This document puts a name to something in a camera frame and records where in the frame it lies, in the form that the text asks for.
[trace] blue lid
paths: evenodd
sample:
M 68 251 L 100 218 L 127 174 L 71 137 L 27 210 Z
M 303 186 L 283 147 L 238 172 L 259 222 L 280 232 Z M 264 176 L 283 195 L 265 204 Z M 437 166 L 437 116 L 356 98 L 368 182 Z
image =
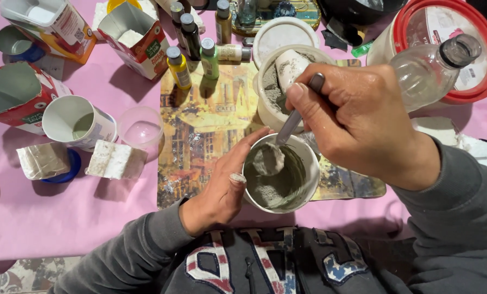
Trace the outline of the blue lid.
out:
M 69 157 L 69 163 L 71 165 L 69 173 L 54 176 L 52 178 L 41 179 L 41 181 L 44 183 L 62 184 L 72 180 L 82 167 L 82 159 L 75 150 L 69 148 L 67 149 L 67 156 Z

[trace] blue container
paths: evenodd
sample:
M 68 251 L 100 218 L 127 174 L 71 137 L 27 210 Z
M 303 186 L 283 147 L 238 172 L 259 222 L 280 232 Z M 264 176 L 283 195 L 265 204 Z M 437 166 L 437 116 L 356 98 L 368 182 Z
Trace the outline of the blue container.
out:
M 67 149 L 67 156 L 69 157 L 69 163 L 71 165 L 71 170 L 69 171 L 69 173 L 54 176 L 52 178 L 41 179 L 41 181 L 43 181 L 44 183 L 62 184 L 65 182 L 69 182 L 74 177 L 76 177 L 77 173 L 82 167 L 82 159 L 75 150 L 69 148 Z
M 13 25 L 0 30 L 0 52 L 7 54 L 10 62 L 29 61 L 31 63 L 46 54 Z

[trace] clear plastic cup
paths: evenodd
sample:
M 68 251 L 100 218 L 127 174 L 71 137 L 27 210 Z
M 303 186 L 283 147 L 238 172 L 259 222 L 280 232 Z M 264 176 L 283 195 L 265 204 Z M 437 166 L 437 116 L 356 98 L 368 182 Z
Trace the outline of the clear plastic cup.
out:
M 127 145 L 145 149 L 160 142 L 163 135 L 163 120 L 158 111 L 139 106 L 128 109 L 116 120 L 118 136 Z

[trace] gray sweatshirt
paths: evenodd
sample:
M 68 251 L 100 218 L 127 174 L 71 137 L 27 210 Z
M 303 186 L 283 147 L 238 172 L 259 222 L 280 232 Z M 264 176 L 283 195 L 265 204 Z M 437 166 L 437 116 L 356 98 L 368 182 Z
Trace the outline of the gray sweatshirt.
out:
M 49 293 L 487 294 L 487 167 L 438 147 L 442 170 L 432 187 L 394 187 L 417 237 L 408 284 L 350 238 L 324 230 L 226 229 L 194 239 L 178 217 L 182 199 L 128 223 Z

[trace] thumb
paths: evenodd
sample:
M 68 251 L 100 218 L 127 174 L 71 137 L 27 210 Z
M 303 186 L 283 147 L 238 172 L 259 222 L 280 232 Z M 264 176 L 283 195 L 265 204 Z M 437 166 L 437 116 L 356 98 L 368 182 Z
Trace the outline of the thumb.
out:
M 240 201 L 240 199 L 243 197 L 243 193 L 245 192 L 245 188 L 247 187 L 247 180 L 242 174 L 231 173 L 229 175 L 229 183 L 229 191 L 227 192 L 227 196 L 230 199 Z
M 332 126 L 338 127 L 329 105 L 305 84 L 292 84 L 287 89 L 286 96 L 288 104 L 299 111 L 304 122 L 310 126 L 316 136 L 321 129 L 325 130 L 326 127 Z

